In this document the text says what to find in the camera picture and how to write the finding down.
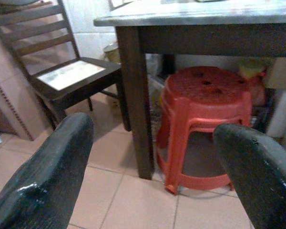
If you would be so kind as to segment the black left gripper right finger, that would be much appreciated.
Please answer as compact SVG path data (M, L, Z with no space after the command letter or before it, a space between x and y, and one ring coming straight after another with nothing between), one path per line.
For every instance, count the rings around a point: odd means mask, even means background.
M221 124L216 153L256 229L286 229L286 150L250 127Z

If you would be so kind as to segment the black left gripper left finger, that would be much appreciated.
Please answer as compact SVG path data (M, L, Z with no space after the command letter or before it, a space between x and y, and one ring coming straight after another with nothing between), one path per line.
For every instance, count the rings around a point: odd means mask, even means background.
M93 145L93 120L67 116L0 192L0 229L65 229Z

